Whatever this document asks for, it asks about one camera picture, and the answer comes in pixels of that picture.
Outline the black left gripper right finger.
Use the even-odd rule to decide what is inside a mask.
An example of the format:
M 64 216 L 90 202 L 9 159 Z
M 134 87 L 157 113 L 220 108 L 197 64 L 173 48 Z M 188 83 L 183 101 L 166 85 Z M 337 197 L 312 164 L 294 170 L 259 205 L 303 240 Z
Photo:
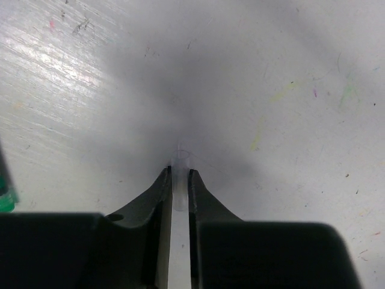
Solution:
M 198 227 L 201 222 L 242 222 L 205 186 L 199 172 L 188 174 L 189 246 L 191 288 L 199 288 Z

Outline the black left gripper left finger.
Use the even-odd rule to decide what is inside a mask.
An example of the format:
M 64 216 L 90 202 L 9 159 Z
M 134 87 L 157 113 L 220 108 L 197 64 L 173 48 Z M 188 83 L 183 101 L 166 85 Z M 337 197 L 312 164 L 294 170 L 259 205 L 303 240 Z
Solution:
M 171 168 L 134 200 L 107 215 L 105 268 L 111 288 L 166 288 L 171 235 Z

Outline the clear pen cap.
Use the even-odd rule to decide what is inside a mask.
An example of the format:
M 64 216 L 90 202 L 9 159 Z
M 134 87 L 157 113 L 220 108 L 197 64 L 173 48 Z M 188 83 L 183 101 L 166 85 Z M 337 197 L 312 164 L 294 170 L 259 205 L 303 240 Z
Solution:
M 185 211 L 188 207 L 188 175 L 190 154 L 185 150 L 176 150 L 171 158 L 173 209 Z

